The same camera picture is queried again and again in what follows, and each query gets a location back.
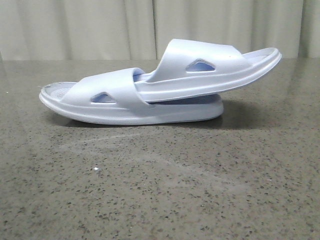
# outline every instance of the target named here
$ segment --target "white slide sandal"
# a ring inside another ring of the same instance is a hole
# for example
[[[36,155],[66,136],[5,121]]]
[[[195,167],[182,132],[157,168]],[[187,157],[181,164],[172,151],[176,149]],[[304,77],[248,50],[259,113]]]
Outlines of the white slide sandal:
[[[173,39],[153,72],[128,68],[52,83],[39,97],[54,112],[88,123],[202,121],[223,113],[217,93],[254,82],[280,59],[276,48],[241,54],[229,45]]]

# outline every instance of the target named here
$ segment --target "granite countertop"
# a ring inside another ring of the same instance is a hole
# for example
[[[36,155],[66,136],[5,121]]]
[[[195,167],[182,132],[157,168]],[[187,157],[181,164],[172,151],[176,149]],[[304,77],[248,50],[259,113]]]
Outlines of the granite countertop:
[[[38,98],[157,64],[0,62],[1,238],[320,239],[320,59],[283,59],[202,122],[89,124]]]

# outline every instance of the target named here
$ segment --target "curtain fold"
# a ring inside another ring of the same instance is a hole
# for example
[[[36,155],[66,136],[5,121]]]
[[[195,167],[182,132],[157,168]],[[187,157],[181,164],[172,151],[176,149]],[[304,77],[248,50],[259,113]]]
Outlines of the curtain fold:
[[[0,59],[161,58],[172,38],[320,57],[320,0],[0,0]]]

